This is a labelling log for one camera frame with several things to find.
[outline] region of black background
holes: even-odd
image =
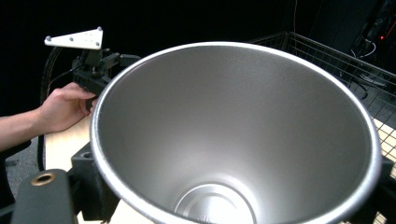
[[[295,30],[335,48],[340,45],[337,38],[342,36],[341,47],[348,48],[374,2],[300,0]],[[246,42],[292,31],[294,9],[295,0],[1,1],[0,116],[39,106],[41,77],[51,51],[44,45],[47,35],[68,35],[102,26],[105,48],[144,57],[182,44]],[[346,21],[348,32],[340,35],[340,26]],[[80,53],[76,49],[63,51],[54,75],[70,69],[71,61]]]

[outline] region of silver bowl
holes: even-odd
[[[191,44],[117,75],[92,151],[107,184],[160,223],[329,223],[380,170],[375,126],[311,63],[264,47]]]

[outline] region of person's arm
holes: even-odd
[[[85,100],[93,93],[70,83],[52,92],[42,106],[14,116],[0,118],[0,152],[44,133],[63,131],[91,114]]]

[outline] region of white bracket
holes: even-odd
[[[71,35],[47,36],[44,44],[47,46],[73,49],[100,49],[102,47],[102,37],[103,30],[99,26],[96,30]]]

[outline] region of wire basket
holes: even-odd
[[[338,78],[359,98],[378,130],[382,154],[396,162],[396,75],[290,32],[250,41],[309,61]],[[391,177],[396,178],[396,165]],[[385,223],[377,214],[375,223]]]

